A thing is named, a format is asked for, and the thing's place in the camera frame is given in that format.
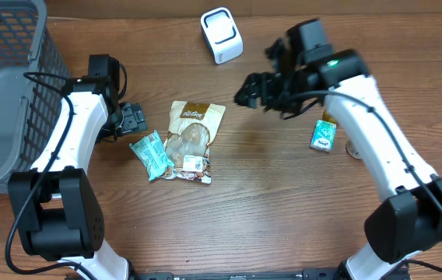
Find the teal snack packet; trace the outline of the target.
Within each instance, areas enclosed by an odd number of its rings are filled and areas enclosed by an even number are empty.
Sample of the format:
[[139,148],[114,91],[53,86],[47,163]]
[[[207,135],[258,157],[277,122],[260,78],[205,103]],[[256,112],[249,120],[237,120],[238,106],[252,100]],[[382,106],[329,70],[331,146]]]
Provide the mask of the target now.
[[129,148],[142,161],[146,168],[149,181],[156,178],[170,178],[173,175],[174,163],[168,158],[160,135],[154,131],[143,137]]

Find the yellow dish soap bottle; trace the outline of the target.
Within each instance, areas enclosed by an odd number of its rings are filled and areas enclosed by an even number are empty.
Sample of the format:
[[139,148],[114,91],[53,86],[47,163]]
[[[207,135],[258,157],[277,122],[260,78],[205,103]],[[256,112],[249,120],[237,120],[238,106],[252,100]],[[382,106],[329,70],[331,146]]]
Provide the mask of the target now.
[[337,120],[334,119],[333,116],[330,115],[326,110],[323,111],[321,119],[323,121],[327,121],[327,122],[332,123],[332,124],[337,124],[338,123]]

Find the teal Kleenex tissue pack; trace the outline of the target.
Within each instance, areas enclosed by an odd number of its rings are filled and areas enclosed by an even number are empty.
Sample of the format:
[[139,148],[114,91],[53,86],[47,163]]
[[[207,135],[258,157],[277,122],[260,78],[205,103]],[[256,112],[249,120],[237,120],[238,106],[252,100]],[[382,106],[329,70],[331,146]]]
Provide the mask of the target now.
[[317,120],[310,147],[312,149],[330,152],[333,149],[337,125],[328,121]]

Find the brown Pantene sachet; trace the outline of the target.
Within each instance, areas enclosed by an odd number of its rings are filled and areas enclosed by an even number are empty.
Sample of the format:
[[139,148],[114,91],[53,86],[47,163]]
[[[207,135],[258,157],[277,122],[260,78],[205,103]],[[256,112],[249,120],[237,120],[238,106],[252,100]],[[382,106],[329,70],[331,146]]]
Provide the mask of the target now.
[[224,106],[214,103],[172,103],[164,148],[173,166],[167,168],[163,178],[212,182],[210,148],[225,112]]

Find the green lid white jar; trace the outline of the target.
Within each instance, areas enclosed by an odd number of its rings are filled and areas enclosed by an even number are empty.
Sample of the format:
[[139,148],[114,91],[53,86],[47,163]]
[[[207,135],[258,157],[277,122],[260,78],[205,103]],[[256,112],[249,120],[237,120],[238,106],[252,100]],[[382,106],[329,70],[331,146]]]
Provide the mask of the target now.
[[348,154],[351,155],[351,157],[355,159],[362,159],[360,153],[358,152],[357,148],[354,146],[353,141],[351,139],[348,139],[346,141],[346,151]]

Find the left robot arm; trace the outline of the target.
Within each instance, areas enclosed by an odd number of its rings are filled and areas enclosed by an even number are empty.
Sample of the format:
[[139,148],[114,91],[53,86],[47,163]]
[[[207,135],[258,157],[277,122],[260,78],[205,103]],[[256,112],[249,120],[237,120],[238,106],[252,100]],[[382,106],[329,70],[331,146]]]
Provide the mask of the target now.
[[24,77],[61,97],[61,111],[44,151],[30,169],[8,181],[15,220],[5,244],[5,262],[19,275],[71,268],[80,279],[137,279],[129,259],[105,240],[103,211],[87,170],[103,138],[134,132],[134,107],[121,103],[125,67],[108,54],[89,57],[87,75],[62,77],[62,87],[44,72]]

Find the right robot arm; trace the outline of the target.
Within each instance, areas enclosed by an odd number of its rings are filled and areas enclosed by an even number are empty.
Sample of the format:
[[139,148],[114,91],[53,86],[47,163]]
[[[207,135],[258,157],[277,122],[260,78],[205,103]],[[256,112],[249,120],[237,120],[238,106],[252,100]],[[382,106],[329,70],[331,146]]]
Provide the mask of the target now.
[[353,49],[334,51],[319,19],[299,23],[269,47],[273,72],[250,74],[234,100],[285,119],[322,105],[358,150],[381,204],[366,219],[366,245],[329,279],[407,279],[416,255],[442,242],[442,177],[416,152]]

